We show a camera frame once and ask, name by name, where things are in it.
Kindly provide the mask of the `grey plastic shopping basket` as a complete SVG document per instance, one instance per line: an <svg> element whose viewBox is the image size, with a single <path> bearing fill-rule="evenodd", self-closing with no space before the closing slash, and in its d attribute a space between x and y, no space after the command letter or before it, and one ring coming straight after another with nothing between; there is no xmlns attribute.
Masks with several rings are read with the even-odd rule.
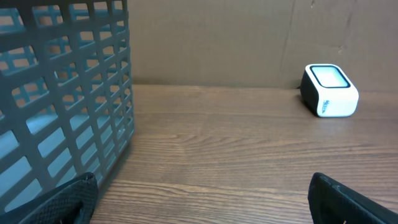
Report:
<svg viewBox="0 0 398 224"><path fill-rule="evenodd" d="M1 212L91 172L134 133L126 0L1 0Z"/></svg>

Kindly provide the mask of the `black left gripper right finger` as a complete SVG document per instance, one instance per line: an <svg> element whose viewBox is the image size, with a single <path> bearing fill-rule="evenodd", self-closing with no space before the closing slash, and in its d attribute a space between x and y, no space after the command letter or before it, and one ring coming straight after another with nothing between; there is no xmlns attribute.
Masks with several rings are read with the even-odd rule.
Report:
<svg viewBox="0 0 398 224"><path fill-rule="evenodd" d="M395 212L320 172L312 176L308 203L316 224L397 223Z"/></svg>

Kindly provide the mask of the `white barcode scanner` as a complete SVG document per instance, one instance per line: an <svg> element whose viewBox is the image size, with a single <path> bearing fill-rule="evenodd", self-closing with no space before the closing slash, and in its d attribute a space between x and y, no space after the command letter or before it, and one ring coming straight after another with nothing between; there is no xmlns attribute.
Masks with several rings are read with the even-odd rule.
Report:
<svg viewBox="0 0 398 224"><path fill-rule="evenodd" d="M331 63L313 63L305 67L300 94L309 110L321 118L353 115L359 92L342 69Z"/></svg>

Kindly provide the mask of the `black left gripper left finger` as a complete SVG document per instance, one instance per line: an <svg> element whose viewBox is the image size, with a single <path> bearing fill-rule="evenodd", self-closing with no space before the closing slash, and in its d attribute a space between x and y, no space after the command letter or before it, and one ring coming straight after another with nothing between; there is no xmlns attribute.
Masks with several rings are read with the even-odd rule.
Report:
<svg viewBox="0 0 398 224"><path fill-rule="evenodd" d="M98 200L98 183L86 172L1 215L1 223L89 223Z"/></svg>

